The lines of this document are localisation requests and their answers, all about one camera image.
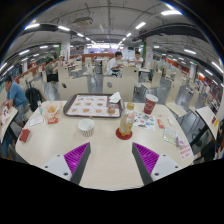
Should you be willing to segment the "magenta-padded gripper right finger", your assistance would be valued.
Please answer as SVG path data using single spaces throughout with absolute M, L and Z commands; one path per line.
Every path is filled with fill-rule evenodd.
M 159 155 L 137 143 L 132 144 L 132 154 L 134 155 L 144 185 L 182 169 L 182 167 L 167 154 Z

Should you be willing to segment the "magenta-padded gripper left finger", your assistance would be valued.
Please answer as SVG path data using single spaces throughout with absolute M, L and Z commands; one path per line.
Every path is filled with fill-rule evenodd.
M 85 143 L 64 155 L 55 155 L 43 166 L 43 169 L 72 183 L 79 184 L 90 153 L 90 143 Z

